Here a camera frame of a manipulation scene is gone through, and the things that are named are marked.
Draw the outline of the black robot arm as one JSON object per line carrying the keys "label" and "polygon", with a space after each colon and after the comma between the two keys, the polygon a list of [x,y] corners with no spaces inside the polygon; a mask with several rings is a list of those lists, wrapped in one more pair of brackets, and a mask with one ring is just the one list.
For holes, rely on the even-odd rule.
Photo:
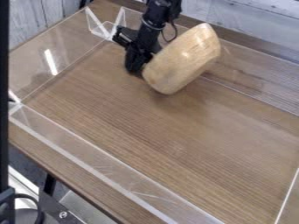
{"label": "black robot arm", "polygon": [[174,37],[164,39],[172,42],[178,37],[178,28],[174,20],[180,16],[183,0],[147,0],[147,9],[141,16],[141,24],[137,30],[123,25],[116,27],[112,40],[125,48],[125,70],[137,74],[143,66],[163,50],[159,36],[164,35],[166,24],[174,28]]}

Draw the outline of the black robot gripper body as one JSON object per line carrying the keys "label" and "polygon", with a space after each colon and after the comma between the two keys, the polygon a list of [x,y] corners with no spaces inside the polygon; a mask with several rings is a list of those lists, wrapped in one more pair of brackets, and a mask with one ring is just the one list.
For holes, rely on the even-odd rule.
{"label": "black robot gripper body", "polygon": [[145,24],[141,24],[137,30],[123,25],[116,27],[112,40],[125,48],[125,70],[131,74],[137,73],[154,55],[162,51],[160,33],[160,29]]}

